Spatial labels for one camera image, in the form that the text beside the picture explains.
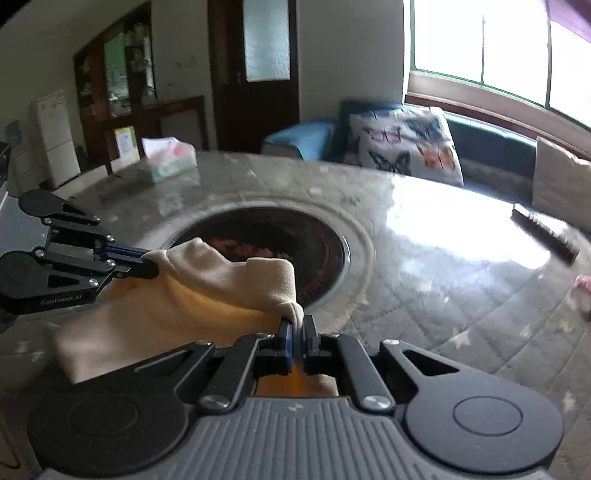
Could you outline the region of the cream beige garment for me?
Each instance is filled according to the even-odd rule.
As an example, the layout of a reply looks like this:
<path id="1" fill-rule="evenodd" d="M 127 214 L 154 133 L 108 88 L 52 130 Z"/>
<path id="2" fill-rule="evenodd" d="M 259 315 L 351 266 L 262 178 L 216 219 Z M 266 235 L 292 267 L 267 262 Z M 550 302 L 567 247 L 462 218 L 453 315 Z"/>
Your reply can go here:
<path id="1" fill-rule="evenodd" d="M 243 335 L 274 332 L 281 319 L 301 329 L 294 266 L 287 260 L 230 262 L 200 239 L 146 254 L 159 270 L 127 278 L 105 301 L 53 335 L 54 355 L 79 383 L 197 340 L 230 347 Z"/>

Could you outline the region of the round inset table stove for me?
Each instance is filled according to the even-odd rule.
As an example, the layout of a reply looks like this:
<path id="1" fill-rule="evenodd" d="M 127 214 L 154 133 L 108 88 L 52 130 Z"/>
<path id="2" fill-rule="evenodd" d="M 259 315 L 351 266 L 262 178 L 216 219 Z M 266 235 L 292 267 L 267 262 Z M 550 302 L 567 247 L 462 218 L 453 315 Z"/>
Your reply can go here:
<path id="1" fill-rule="evenodd" d="M 367 301 L 374 247 L 342 207 L 287 195 L 223 195 L 158 220 L 138 245 L 168 248 L 193 237 L 233 261 L 253 253 L 286 258 L 294 265 L 298 301 L 322 327 L 341 325 Z"/>

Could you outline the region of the white refrigerator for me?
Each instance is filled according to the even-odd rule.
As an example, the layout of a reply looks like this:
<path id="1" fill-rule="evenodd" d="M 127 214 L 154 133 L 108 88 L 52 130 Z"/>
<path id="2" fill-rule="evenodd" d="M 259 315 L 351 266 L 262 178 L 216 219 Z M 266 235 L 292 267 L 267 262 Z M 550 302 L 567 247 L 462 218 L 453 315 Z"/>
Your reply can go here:
<path id="1" fill-rule="evenodd" d="M 81 173 L 64 93 L 59 90 L 38 99 L 34 111 L 46 158 L 48 181 L 56 188 Z"/>

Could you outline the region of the tissue box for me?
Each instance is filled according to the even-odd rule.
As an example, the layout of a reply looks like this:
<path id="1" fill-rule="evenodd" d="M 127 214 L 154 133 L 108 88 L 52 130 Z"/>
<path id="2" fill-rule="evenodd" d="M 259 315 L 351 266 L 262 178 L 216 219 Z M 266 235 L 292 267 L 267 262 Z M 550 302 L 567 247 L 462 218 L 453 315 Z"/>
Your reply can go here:
<path id="1" fill-rule="evenodd" d="M 137 167 L 139 176 L 151 184 L 197 168 L 194 147 L 175 137 L 142 138 L 144 156 Z"/>

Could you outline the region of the dark wooden cabinet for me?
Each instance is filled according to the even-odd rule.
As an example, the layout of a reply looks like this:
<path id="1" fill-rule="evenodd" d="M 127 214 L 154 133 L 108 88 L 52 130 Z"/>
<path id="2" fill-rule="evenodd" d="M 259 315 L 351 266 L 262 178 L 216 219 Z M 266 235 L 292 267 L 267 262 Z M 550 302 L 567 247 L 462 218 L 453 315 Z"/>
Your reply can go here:
<path id="1" fill-rule="evenodd" d="M 149 1 L 118 19 L 73 57 L 76 99 L 84 145 L 75 148 L 83 172 L 123 155 L 116 132 L 130 130 L 132 150 L 143 137 L 175 136 L 199 150 L 209 148 L 204 96 L 160 100 L 157 96 Z"/>

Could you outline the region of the quilted star table cover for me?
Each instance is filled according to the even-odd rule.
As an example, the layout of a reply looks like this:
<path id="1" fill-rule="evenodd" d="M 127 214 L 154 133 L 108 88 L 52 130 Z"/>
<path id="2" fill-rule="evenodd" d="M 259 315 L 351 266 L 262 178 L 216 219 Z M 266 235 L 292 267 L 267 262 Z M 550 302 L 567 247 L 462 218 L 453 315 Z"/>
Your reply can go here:
<path id="1" fill-rule="evenodd" d="M 358 336 L 366 345 L 395 338 L 516 381 L 544 394 L 561 411 L 565 436 L 550 469 L 558 479 L 590 479 L 590 322 L 571 293 L 579 274 L 590 275 L 590 244 L 563 222 L 543 218 L 580 248 L 572 267 L 555 258 L 511 219 L 512 203 L 470 190 L 356 167 L 246 154 L 201 152 L 197 169 L 148 185 L 127 167 L 71 196 L 97 213 L 115 239 L 140 248 L 166 248 L 197 221 L 239 207 L 284 207 L 318 217 L 349 246 L 341 278 L 310 305 L 322 332 Z M 1 338 L 1 479 L 38 472 L 26 435 L 28 407 L 37 400 L 19 391 L 57 386 L 47 333 L 80 309 L 25 317 Z M 332 420 L 321 440 L 334 438 Z M 228 440 L 238 458 L 222 462 L 229 446 L 193 454 L 194 467 L 213 478 L 444 479 L 418 464 L 408 474 L 394 456 L 363 461 L 345 445 L 311 451 L 311 435 L 287 415 L 256 409 L 263 427 Z"/>

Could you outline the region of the butterfly print pillow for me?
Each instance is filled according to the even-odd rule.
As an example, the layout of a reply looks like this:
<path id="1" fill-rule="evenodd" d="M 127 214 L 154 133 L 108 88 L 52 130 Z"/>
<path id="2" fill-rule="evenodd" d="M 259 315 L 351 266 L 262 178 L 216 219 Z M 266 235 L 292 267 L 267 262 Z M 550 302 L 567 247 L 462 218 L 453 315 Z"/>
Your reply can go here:
<path id="1" fill-rule="evenodd" d="M 360 166 L 456 187 L 458 153 L 439 107 L 401 107 L 349 115 L 349 152 Z"/>

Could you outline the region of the dark wooden door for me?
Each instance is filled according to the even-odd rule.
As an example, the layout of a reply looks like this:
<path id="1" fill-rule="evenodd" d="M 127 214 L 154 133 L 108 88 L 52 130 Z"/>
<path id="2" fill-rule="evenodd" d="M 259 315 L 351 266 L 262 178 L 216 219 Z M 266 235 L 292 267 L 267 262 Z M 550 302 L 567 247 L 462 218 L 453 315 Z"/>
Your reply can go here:
<path id="1" fill-rule="evenodd" d="M 300 121 L 297 4 L 213 0 L 207 17 L 217 148 L 259 153 Z"/>

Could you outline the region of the black remote control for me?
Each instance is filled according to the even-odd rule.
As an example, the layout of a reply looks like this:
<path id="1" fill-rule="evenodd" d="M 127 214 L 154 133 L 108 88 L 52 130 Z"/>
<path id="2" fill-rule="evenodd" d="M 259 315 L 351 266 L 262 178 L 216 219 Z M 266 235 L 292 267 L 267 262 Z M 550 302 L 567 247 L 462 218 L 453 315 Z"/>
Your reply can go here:
<path id="1" fill-rule="evenodd" d="M 579 249 L 564 235 L 556 233 L 538 220 L 522 205 L 513 205 L 511 219 L 567 265 L 572 265 L 576 260 Z"/>

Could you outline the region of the blue sofa bench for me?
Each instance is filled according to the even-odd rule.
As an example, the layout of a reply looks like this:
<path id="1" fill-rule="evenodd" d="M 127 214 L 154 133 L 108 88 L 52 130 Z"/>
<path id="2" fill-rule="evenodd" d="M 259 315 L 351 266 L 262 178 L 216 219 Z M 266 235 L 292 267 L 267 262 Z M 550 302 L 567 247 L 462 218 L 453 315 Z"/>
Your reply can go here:
<path id="1" fill-rule="evenodd" d="M 544 138 L 530 139 L 438 107 L 345 100 L 338 117 L 267 136 L 263 154 L 346 163 L 454 186 L 474 184 L 590 228 L 588 161 Z"/>

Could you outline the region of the pink small toy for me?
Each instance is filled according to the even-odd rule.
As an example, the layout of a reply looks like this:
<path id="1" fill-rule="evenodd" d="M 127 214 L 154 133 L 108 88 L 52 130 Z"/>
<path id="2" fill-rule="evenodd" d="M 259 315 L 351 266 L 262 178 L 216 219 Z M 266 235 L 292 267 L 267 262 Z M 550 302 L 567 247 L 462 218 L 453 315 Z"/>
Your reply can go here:
<path id="1" fill-rule="evenodd" d="M 583 316 L 589 320 L 591 315 L 591 277 L 579 275 L 574 282 L 573 298 Z"/>

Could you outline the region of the plain beige pillow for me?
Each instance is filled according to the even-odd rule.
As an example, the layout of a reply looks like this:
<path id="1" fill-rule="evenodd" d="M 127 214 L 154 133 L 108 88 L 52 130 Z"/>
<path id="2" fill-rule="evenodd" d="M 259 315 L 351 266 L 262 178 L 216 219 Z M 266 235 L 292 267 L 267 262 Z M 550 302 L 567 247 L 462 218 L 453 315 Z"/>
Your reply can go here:
<path id="1" fill-rule="evenodd" d="M 591 166 L 564 148 L 537 138 L 532 205 L 585 231 L 591 226 Z"/>

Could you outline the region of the green framed window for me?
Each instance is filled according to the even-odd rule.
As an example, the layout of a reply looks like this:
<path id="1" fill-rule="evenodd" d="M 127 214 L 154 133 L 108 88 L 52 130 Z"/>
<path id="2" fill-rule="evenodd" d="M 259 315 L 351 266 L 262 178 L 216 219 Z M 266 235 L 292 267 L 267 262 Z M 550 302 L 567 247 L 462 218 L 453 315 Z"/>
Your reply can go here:
<path id="1" fill-rule="evenodd" d="M 413 1 L 411 65 L 590 125 L 587 1 Z"/>

